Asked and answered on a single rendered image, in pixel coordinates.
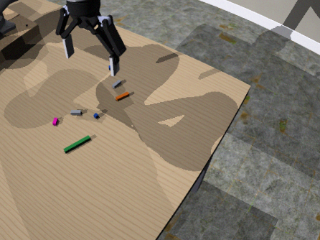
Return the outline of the orange rod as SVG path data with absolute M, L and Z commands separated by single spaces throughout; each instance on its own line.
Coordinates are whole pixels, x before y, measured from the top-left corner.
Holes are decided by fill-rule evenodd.
M 116 100 L 117 100 L 117 101 L 120 101 L 120 100 L 122 100 L 122 99 L 124 99 L 124 98 L 127 98 L 127 97 L 129 97 L 129 93 L 128 93 L 128 92 L 123 93 L 123 94 L 117 96 L 117 97 L 116 97 Z

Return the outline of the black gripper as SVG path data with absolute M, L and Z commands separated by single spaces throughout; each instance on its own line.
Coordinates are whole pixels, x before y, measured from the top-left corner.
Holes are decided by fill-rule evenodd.
M 79 26 L 79 28 L 86 29 L 94 34 L 110 53 L 110 72 L 114 77 L 120 70 L 119 57 L 126 51 L 126 46 L 113 23 L 113 17 L 111 15 L 101 16 L 100 0 L 83 2 L 66 0 L 66 2 L 67 4 L 60 9 L 60 19 L 55 32 L 62 38 L 66 58 L 69 59 L 75 53 L 70 33 L 76 26 Z M 65 30 L 69 16 L 72 17 L 73 21 Z M 96 25 L 98 25 L 98 28 L 94 29 Z

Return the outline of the small magenta block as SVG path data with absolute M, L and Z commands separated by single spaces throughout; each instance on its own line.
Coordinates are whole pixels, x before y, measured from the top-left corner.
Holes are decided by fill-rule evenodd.
M 57 126 L 58 118 L 54 118 L 53 125 Z

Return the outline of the green rod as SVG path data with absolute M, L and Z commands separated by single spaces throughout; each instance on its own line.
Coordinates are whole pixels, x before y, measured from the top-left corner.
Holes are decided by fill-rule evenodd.
M 65 153 L 68 153 L 68 152 L 72 151 L 73 149 L 79 147 L 80 145 L 82 145 L 82 144 L 84 144 L 84 143 L 86 143 L 88 141 L 90 141 L 90 136 L 89 135 L 87 135 L 86 137 L 80 139 L 79 141 L 71 144 L 70 146 L 64 148 L 64 151 L 65 151 Z

